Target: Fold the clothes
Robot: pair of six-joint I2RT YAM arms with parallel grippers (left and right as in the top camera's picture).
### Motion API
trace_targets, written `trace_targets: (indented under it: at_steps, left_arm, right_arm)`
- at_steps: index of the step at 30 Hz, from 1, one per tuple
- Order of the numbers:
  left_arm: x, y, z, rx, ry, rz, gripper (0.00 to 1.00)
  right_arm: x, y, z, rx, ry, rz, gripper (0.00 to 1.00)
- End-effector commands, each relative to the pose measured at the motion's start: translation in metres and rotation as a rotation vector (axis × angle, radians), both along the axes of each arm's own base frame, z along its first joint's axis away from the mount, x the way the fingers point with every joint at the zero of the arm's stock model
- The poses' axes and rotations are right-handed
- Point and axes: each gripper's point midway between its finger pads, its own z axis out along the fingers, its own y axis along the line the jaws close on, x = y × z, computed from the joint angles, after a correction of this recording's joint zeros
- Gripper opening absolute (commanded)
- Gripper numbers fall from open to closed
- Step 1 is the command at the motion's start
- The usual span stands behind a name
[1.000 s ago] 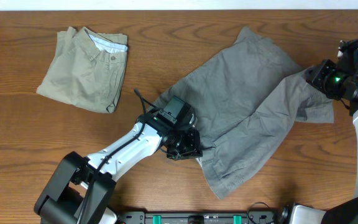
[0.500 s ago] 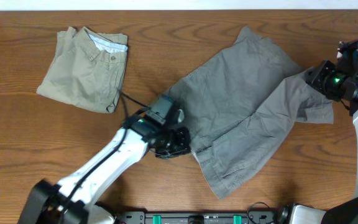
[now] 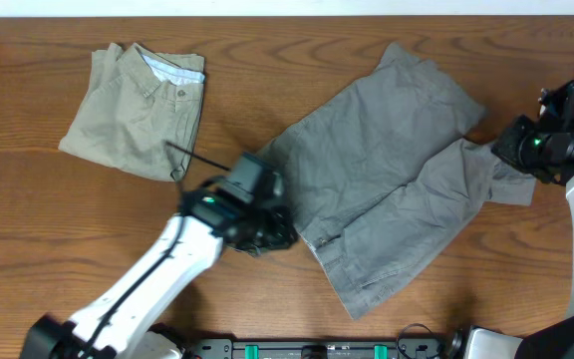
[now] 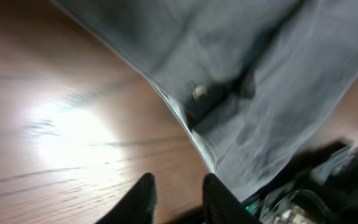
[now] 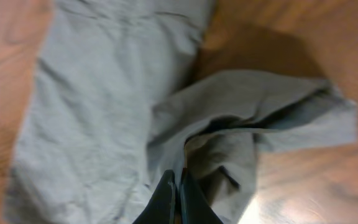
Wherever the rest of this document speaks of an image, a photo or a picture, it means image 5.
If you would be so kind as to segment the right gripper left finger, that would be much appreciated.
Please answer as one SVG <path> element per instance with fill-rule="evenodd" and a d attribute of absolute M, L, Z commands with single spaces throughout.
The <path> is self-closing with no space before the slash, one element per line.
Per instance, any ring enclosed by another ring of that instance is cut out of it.
<path fill-rule="evenodd" d="M 166 170 L 147 206 L 133 224 L 174 224 L 175 204 L 175 174 L 172 170 Z"/>

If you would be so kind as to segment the grey shorts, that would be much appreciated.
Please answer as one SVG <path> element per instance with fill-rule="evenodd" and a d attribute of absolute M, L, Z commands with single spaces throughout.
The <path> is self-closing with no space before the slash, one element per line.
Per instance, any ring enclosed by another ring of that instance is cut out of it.
<path fill-rule="evenodd" d="M 237 223 L 256 151 L 357 138 L 357 106 L 329 81 L 223 70 L 185 82 L 213 1 L 56 1 L 16 142 L 9 223 L 131 223 L 163 172 L 223 176 L 211 207 Z"/>

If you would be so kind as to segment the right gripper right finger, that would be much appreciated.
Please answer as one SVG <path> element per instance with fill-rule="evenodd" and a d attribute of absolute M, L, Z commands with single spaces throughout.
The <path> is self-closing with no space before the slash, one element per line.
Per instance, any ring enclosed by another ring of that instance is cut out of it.
<path fill-rule="evenodd" d="M 182 224 L 223 224 L 208 205 L 201 188 L 187 168 L 183 168 L 180 182 Z"/>

